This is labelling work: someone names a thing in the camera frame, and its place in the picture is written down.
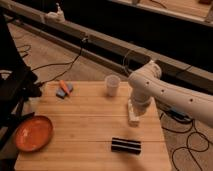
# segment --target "eraser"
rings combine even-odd
[[[111,150],[114,152],[127,152],[131,154],[140,154],[141,142],[121,138],[112,138]]]
[[[69,90],[69,92],[71,92],[73,90],[73,86],[72,84],[66,84],[67,85],[67,88]],[[64,99],[64,97],[67,95],[66,92],[64,92],[64,90],[62,88],[58,88],[58,90],[56,91],[56,96],[57,97],[60,97],[62,99]]]

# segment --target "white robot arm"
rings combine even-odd
[[[160,67],[153,61],[134,71],[128,78],[133,88],[132,106],[145,111],[153,96],[159,101],[213,127],[213,96],[161,81]]]

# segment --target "black cable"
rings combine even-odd
[[[189,118],[188,116],[180,115],[172,110],[170,111],[164,111],[164,113],[169,116],[171,119],[175,120],[176,122],[180,124],[190,124],[192,123],[193,119]]]
[[[31,45],[25,44],[25,45],[17,46],[16,48],[18,49],[18,52],[19,52],[19,53],[24,53],[24,52],[28,52],[28,51],[31,49]]]
[[[63,71],[62,73],[56,75],[55,77],[53,77],[52,79],[50,80],[47,80],[47,81],[44,81],[42,83],[39,83],[39,86],[42,86],[43,84],[47,83],[47,82],[50,82],[50,81],[53,81],[53,80],[56,80],[58,77],[61,77],[62,75],[64,75],[66,72],[68,72],[70,69],[72,69],[72,66],[73,64],[77,61],[77,59],[81,56],[82,54],[82,50],[83,50],[83,45],[85,43],[87,43],[87,41],[85,41],[84,39],[81,40],[81,47],[80,47],[80,50],[79,50],[79,53],[77,54],[77,56],[75,57],[74,60],[70,61],[70,62],[65,62],[65,63],[52,63],[52,64],[47,64],[47,65],[43,65],[43,66],[40,66],[40,67],[37,67],[35,69],[33,69],[32,71],[35,71],[35,70],[38,70],[40,68],[44,68],[44,67],[49,67],[49,66],[54,66],[54,65],[70,65],[68,67],[68,69],[66,69],[65,71]]]
[[[175,74],[174,78],[177,78],[180,74],[182,74],[182,73],[188,71],[191,67],[192,67],[192,65],[190,65],[190,66],[188,66],[187,68],[185,68],[185,69],[183,69],[183,70],[177,72],[177,73]]]
[[[22,59],[27,57],[29,54],[27,52],[25,52],[23,55],[21,55]]]
[[[156,4],[158,4],[158,5],[160,5],[161,7],[163,7],[164,9],[167,9],[167,7],[164,5],[164,4],[162,4],[161,2],[158,2],[158,1],[155,1],[155,0],[150,0],[151,2],[154,2],[154,3],[156,3]]]
[[[165,115],[165,112],[162,113],[160,115],[160,119],[162,119],[162,117]],[[201,133],[200,131],[198,131],[198,129],[196,128],[196,124],[195,124],[195,120],[192,120],[191,122],[191,127],[186,130],[186,131],[176,131],[176,130],[171,130],[171,129],[168,129],[168,128],[165,128],[165,127],[162,127],[164,130],[167,130],[169,132],[172,132],[172,133],[178,133],[178,134],[183,134],[183,133],[188,133],[190,132],[193,128],[195,131],[191,132],[188,136],[187,136],[187,139],[186,139],[186,146],[182,146],[182,147],[179,147],[179,148],[176,148],[173,152],[172,152],[172,163],[173,163],[173,166],[175,167],[175,169],[177,171],[179,171],[180,169],[178,169],[176,163],[175,163],[175,154],[177,151],[180,151],[180,150],[187,150],[191,156],[191,158],[193,159],[193,161],[195,162],[195,164],[198,166],[198,168],[200,169],[200,171],[203,171],[200,163],[197,161],[197,159],[195,158],[195,156],[193,155],[192,152],[206,152],[209,148],[210,148],[210,145],[213,145],[213,142],[211,142],[207,137],[206,135],[204,135],[203,133]],[[190,147],[190,144],[189,144],[189,140],[190,138],[193,136],[193,135],[196,135],[198,134],[202,139],[204,139],[206,142],[207,142],[207,146],[204,148],[204,149],[201,149],[201,150],[198,150],[198,149],[194,149],[194,148],[191,148]]]
[[[124,62],[124,71],[126,75],[129,76],[131,74],[131,71],[129,70],[130,59],[126,58],[123,60],[123,62]]]
[[[189,139],[190,139],[190,137],[192,137],[192,136],[195,135],[195,134],[198,134],[198,135],[200,135],[200,137],[205,137],[205,139],[207,139],[206,136],[205,136],[203,133],[201,133],[201,132],[197,132],[197,131],[191,132],[191,133],[188,135],[188,137],[187,137],[186,146],[182,146],[182,147],[176,148],[176,149],[172,152],[172,163],[173,163],[175,169],[178,170],[178,171],[179,171],[179,169],[178,169],[177,165],[175,164],[175,157],[174,157],[174,156],[175,156],[175,153],[176,153],[177,151],[181,150],[181,149],[186,149],[186,150],[189,152],[190,156],[192,157],[193,161],[194,161],[194,162],[196,163],[196,165],[199,167],[200,171],[203,170],[202,167],[201,167],[201,165],[199,164],[199,162],[197,161],[197,159],[195,158],[195,156],[193,155],[192,152],[199,152],[199,153],[201,153],[201,152],[206,152],[206,151],[209,149],[210,146],[209,146],[209,142],[206,141],[206,142],[207,142],[207,146],[206,146],[204,149],[202,149],[202,150],[197,150],[197,149],[191,148],[191,147],[190,147],[190,144],[189,144]]]
[[[42,82],[42,84],[45,84],[45,83],[50,82],[50,81],[54,81],[54,80],[56,80],[58,77],[61,77],[62,75],[64,75],[65,73],[67,73],[70,69],[72,69],[73,64],[74,64],[75,61],[77,61],[77,59],[81,56],[81,53],[82,53],[82,47],[81,47],[81,49],[80,49],[79,54],[78,54],[78,55],[75,57],[75,59],[70,63],[70,66],[69,66],[68,69],[66,69],[64,72],[62,72],[62,73],[56,75],[54,78],[52,78],[52,79],[50,79],[50,80],[48,80],[48,81]]]

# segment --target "marker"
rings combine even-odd
[[[62,90],[69,96],[70,95],[70,91],[69,91],[66,83],[64,82],[64,80],[60,80],[59,81],[59,85],[62,88]]]
[[[70,83],[67,84],[67,87],[68,87],[70,92],[73,90],[72,84],[70,84]],[[64,90],[61,87],[59,87],[58,90],[56,91],[56,96],[57,97],[60,97],[60,98],[64,99],[66,97],[66,95],[67,95],[67,93],[64,92]]]

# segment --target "wooden tabletop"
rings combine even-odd
[[[36,115],[53,123],[51,142],[38,152],[20,152],[16,171],[168,171],[169,156],[154,100],[138,127],[130,127],[128,83],[107,97],[104,82],[72,82],[70,97],[55,96],[58,82],[45,86]],[[139,140],[140,155],[111,152],[112,137]]]

